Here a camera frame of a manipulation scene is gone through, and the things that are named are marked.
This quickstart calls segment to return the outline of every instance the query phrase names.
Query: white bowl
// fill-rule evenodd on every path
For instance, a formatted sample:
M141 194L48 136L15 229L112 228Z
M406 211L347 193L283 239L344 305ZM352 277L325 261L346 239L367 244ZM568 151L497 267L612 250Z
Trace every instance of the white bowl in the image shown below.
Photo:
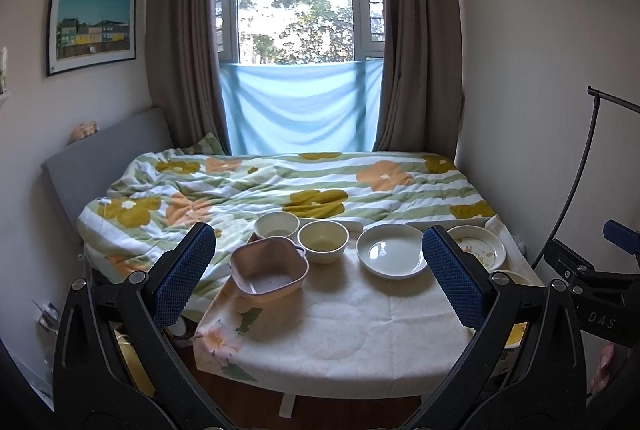
M306 258L316 264L330 264L344 253L349 230L333 220L315 220L300 228L298 243L306 251Z
M370 272L400 280L422 272L422 232L406 224L380 224L365 230L356 244L358 257Z
M289 212L273 212L258 218L254 233L258 238L268 236L291 236L300 227L300 219Z
M488 271L499 269L507 258L504 244L489 230L479 226L456 226L447 233L462 251L474 255Z

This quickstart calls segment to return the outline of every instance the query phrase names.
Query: foliage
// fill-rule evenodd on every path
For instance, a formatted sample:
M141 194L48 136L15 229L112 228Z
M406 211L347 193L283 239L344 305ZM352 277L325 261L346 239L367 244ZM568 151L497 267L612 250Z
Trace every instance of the foliage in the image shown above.
M243 10L253 12L244 13L241 30L250 30L256 16L267 16L266 7L290 10L294 18L277 39L241 34L242 43L251 45L253 62L308 64L354 59L351 2L334 8L329 0L238 0L241 16Z

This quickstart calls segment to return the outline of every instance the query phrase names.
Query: picture frame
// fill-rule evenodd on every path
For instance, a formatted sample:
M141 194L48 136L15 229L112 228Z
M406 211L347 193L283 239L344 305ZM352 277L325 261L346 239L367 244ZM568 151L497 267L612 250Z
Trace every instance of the picture frame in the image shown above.
M136 57L136 0L49 0L47 76Z

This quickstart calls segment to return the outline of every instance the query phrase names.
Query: brown curtain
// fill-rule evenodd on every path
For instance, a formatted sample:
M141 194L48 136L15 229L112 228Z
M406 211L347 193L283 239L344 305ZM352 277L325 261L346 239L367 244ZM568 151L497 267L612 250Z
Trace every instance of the brown curtain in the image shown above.
M228 153L214 20L213 0L146 0L146 72L176 146L211 132Z
M453 159L462 108L458 0L386 0L375 150Z

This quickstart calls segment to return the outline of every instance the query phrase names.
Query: light blue cloth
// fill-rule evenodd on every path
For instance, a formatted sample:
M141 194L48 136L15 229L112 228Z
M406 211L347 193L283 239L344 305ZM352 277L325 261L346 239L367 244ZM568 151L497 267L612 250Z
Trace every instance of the light blue cloth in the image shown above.
M232 154L372 150L382 62L221 64Z

